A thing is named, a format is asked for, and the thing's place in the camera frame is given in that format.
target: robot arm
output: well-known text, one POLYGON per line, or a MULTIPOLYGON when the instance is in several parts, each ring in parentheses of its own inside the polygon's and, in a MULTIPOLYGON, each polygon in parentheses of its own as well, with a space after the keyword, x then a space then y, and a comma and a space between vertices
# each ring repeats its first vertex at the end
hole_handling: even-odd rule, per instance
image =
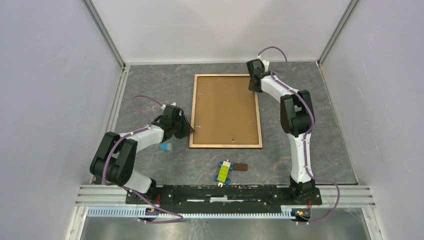
POLYGON ((311 127, 311 117, 305 106, 291 92, 297 92, 308 105, 314 115, 311 95, 307 90, 299 91, 271 77, 260 59, 247 62, 250 74, 249 90, 257 93, 268 93, 280 103, 280 123, 287 134, 291 150, 290 190, 294 197, 311 193, 315 189, 315 181, 307 174, 306 168, 312 174, 310 163, 311 133, 306 132, 311 127))
POLYGON ((134 170, 136 153, 155 144, 160 144, 175 136, 177 139, 194 133, 184 112, 174 105, 167 105, 163 114, 158 116, 151 126, 135 132, 117 134, 107 132, 90 165, 90 172, 97 178, 102 178, 108 154, 116 142, 130 134, 116 148, 106 170, 106 180, 118 186, 124 186, 146 195, 154 195, 156 182, 134 170))

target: brown block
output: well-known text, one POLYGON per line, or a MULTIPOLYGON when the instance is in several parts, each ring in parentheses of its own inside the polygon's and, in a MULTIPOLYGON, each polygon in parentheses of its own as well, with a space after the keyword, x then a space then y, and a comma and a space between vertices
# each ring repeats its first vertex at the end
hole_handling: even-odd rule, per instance
POLYGON ((234 171, 243 171, 246 172, 248 170, 248 165, 246 163, 233 163, 234 171))

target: white enclosure wall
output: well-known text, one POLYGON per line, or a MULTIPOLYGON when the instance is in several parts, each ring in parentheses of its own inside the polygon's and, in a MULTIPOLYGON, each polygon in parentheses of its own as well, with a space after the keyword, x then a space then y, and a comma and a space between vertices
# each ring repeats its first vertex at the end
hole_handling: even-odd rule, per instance
POLYGON ((127 63, 315 61, 349 0, 93 0, 127 63), (266 53, 281 60, 277 51, 266 53))
POLYGON ((65 237, 120 67, 81 0, 0 3, 0 239, 65 237))
POLYGON ((363 0, 323 63, 390 240, 423 238, 424 1, 363 0))

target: small object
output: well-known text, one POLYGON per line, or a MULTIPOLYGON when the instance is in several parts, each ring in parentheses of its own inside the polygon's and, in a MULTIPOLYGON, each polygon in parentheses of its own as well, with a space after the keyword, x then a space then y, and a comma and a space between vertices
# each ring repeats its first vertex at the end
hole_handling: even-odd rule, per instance
POLYGON ((220 168, 219 174, 215 175, 214 181, 218 182, 219 187, 222 187, 224 184, 229 185, 230 179, 227 178, 227 175, 233 169, 232 164, 227 159, 226 161, 221 161, 218 167, 220 168))
POLYGON ((232 166, 234 171, 246 172, 248 170, 248 165, 246 163, 233 163, 232 166))
POLYGON ((172 143, 162 143, 160 148, 165 152, 169 153, 172 150, 172 143))

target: table surface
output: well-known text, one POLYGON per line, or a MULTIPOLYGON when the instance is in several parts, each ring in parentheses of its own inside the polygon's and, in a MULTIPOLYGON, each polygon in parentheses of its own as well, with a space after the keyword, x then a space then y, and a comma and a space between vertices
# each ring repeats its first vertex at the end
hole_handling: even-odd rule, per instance
MULTIPOLYGON (((282 63, 271 63, 270 69, 282 63)), ((195 74, 246 74, 245 63, 133 65, 129 69, 115 132, 142 128, 147 121, 133 107, 135 95, 147 95, 162 103, 176 104, 191 119, 195 74)), ((310 142, 312 173, 319 179, 341 184, 356 183, 325 83, 315 62, 290 62, 278 77, 311 94, 316 124, 310 142)), ((292 169, 290 143, 280 125, 280 105, 267 93, 259 93, 262 149, 189 149, 189 138, 172 138, 170 152, 152 145, 136 155, 134 169, 158 185, 214 184, 220 161, 248 164, 248 171, 229 173, 231 184, 288 184, 292 169)), ((151 119, 162 114, 160 106, 138 98, 136 103, 151 119)))

